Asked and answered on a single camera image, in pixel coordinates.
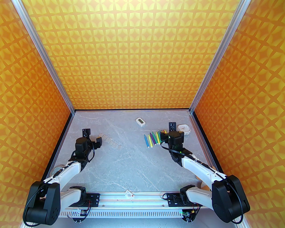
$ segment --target black cable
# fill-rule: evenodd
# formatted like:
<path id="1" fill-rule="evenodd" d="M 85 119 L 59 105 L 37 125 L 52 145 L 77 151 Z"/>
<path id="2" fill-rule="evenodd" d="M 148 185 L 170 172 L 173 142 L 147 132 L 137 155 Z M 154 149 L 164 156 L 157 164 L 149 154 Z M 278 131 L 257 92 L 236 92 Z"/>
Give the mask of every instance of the black cable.
<path id="1" fill-rule="evenodd" d="M 92 159 L 93 159 L 93 158 L 94 158 L 94 156 L 95 156 L 95 148 L 94 148 L 93 142 L 92 142 L 92 141 L 91 141 L 91 139 L 89 138 L 89 136 L 88 136 L 88 134 L 87 134 L 86 130 L 84 130 L 84 132 L 85 132 L 85 134 L 86 134 L 86 138 L 87 138 L 88 140 L 90 140 L 90 142 L 91 142 L 91 144 L 92 144 L 93 157 L 92 157 L 90 160 L 87 158 L 87 161 L 88 161 L 88 162 L 90 162 L 90 161 L 92 161 Z"/>
<path id="2" fill-rule="evenodd" d="M 87 213 L 86 213 L 86 215 L 85 215 L 85 217 L 84 218 L 82 218 L 82 221 L 81 221 L 81 218 L 77 218 L 77 219 L 79 219 L 79 221 L 80 222 L 83 222 L 85 219 L 86 219 L 86 217 L 89 215 L 89 212 L 91 211 L 91 208 L 92 208 L 92 202 L 91 202 L 91 200 L 90 199 L 86 199 L 86 200 L 88 200 L 89 201 L 89 204 L 88 204 L 88 208 L 87 208 Z"/>
<path id="3" fill-rule="evenodd" d="M 236 196 L 237 196 L 237 198 L 238 198 L 238 200 L 239 200 L 239 204 L 240 204 L 240 206 L 241 206 L 241 219 L 240 219 L 240 221 L 238 221 L 238 222 L 235 222 L 235 221 L 231 221 L 232 223 L 234 223 L 234 224 L 240 224 L 242 221 L 243 221 L 243 206 L 242 206 L 242 204 L 241 204 L 241 199 L 239 198 L 239 195 L 238 195 L 238 193 L 237 193 L 237 191 L 234 189 L 234 187 L 225 179 L 225 178 L 223 178 L 221 175 L 219 175 L 218 173 L 215 173 L 217 176 L 219 176 L 220 178 L 222 178 L 230 187 L 231 187 L 231 189 L 235 192 L 235 194 L 236 194 Z"/>
<path id="4" fill-rule="evenodd" d="M 72 152 L 72 154 L 71 154 L 70 158 L 72 158 L 72 156 L 75 154 L 75 151 L 73 151 L 73 152 Z"/>
<path id="5" fill-rule="evenodd" d="M 196 216 L 197 216 L 198 212 L 200 211 L 200 208 L 201 208 L 201 206 L 199 206 L 199 207 L 197 208 L 197 211 L 196 211 L 196 214 L 195 214 L 195 216 L 194 216 L 193 220 L 196 218 Z"/>
<path id="6" fill-rule="evenodd" d="M 167 193 L 164 193 L 163 195 L 162 195 L 162 199 L 163 200 L 168 200 L 168 199 L 165 199 L 165 198 L 163 198 L 164 197 L 164 195 L 166 195 Z"/>
<path id="7" fill-rule="evenodd" d="M 166 149 L 166 150 L 171 151 L 171 152 L 173 152 L 173 153 L 177 153 L 177 154 L 181 154 L 181 155 L 183 155 L 183 156 L 186 156 L 186 154 L 184 154 L 184 153 L 182 153 L 182 152 L 179 152 L 179 151 L 177 151 L 177 150 L 172 150 L 172 149 L 169 149 L 169 148 L 167 148 L 167 147 L 162 146 L 162 143 L 164 143 L 165 140 L 161 141 L 161 143 L 160 143 L 160 145 L 161 145 L 161 147 L 162 147 L 163 149 Z"/>
<path id="8" fill-rule="evenodd" d="M 28 205 L 29 205 L 29 203 L 31 202 L 31 200 L 36 196 L 36 194 L 39 193 L 39 191 L 40 191 L 44 186 L 48 185 L 48 183 L 49 183 L 51 180 L 52 180 L 52 179 L 50 179 L 50 180 L 48 180 L 47 182 L 45 182 L 45 183 L 32 195 L 32 197 L 31 197 L 31 198 L 29 199 L 29 201 L 26 203 L 26 206 L 25 206 L 24 212 L 23 212 L 23 222 L 24 222 L 24 224 L 25 224 L 26 226 L 28 226 L 28 227 L 35 227 L 35 226 L 40 225 L 40 223 L 35 224 L 35 225 L 29 225 L 29 224 L 27 224 L 25 215 L 26 215 L 26 212 L 27 212 L 27 210 L 28 210 Z"/>

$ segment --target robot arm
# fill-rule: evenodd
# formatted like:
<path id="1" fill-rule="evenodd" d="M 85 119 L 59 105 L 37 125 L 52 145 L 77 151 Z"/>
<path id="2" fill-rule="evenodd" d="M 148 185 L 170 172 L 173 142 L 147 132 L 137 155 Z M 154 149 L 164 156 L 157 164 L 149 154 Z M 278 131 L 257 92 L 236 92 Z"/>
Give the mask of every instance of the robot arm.
<path id="1" fill-rule="evenodd" d="M 169 123 L 169 126 L 168 134 L 160 133 L 161 141 L 168 144 L 168 148 L 162 147 L 169 151 L 176 163 L 190 170 L 210 188 L 210 191 L 193 185 L 181 188 L 182 203 L 204 205 L 214 210 L 226 223 L 248 212 L 250 206 L 239 179 L 234 175 L 226 176 L 198 160 L 190 151 L 183 148 L 184 132 L 176 131 L 176 123 Z"/>
<path id="2" fill-rule="evenodd" d="M 67 164 L 53 176 L 31 185 L 23 213 L 25 225 L 31 226 L 26 222 L 52 225 L 58 218 L 61 208 L 65 209 L 73 203 L 85 200 L 84 187 L 73 186 L 66 192 L 61 190 L 93 159 L 88 159 L 90 152 L 93 150 L 94 157 L 94 150 L 101 147 L 102 138 L 98 137 L 96 142 L 93 142 L 89 135 L 90 129 L 83 129 L 83 137 L 76 140 L 75 151 Z"/>

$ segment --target geometric pattern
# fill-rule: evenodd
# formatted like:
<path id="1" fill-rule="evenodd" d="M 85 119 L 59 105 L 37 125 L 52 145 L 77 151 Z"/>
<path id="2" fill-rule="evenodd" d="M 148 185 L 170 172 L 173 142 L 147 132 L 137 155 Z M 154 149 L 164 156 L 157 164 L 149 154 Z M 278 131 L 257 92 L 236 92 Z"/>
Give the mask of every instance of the geometric pattern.
<path id="1" fill-rule="evenodd" d="M 189 108 L 239 0 L 24 0 L 75 109 Z"/>
<path id="2" fill-rule="evenodd" d="M 251 1 L 195 112 L 251 227 L 285 227 L 285 1 Z"/>
<path id="3" fill-rule="evenodd" d="M 0 227 L 19 227 L 69 116 L 10 0 L 0 0 Z"/>

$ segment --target purple marker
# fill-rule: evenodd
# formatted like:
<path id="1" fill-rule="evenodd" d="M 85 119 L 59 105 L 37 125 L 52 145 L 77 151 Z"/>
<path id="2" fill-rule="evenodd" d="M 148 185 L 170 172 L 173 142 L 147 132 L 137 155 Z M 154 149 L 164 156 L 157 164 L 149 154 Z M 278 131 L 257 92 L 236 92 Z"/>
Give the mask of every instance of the purple marker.
<path id="1" fill-rule="evenodd" d="M 150 137 L 151 137 L 151 139 L 152 139 L 152 141 L 153 141 L 153 144 L 154 144 L 154 145 L 156 145 L 156 142 L 155 142 L 155 140 L 154 140 L 154 138 L 153 138 L 152 134 L 151 134 L 151 133 L 149 133 L 149 135 L 150 135 Z"/>

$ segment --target black base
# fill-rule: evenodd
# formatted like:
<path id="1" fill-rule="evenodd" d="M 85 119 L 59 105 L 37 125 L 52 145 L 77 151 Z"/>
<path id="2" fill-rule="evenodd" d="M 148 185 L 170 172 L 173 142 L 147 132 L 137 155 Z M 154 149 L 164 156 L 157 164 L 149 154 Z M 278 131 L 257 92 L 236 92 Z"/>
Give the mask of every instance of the black base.
<path id="1" fill-rule="evenodd" d="M 167 196 L 167 198 L 164 197 L 164 199 L 167 200 L 169 207 L 189 207 L 189 206 L 186 206 L 182 203 L 179 193 L 167 193 L 165 195 Z M 192 206 L 193 207 L 197 207 L 197 206 L 201 207 L 202 205 L 198 204 L 198 203 L 192 203 Z"/>
<path id="2" fill-rule="evenodd" d="M 100 201 L 100 194 L 99 193 L 87 193 L 86 199 L 91 200 L 91 207 L 98 207 Z M 88 207 L 89 202 L 86 202 L 84 205 L 80 205 L 78 202 L 71 204 L 70 207 Z"/>

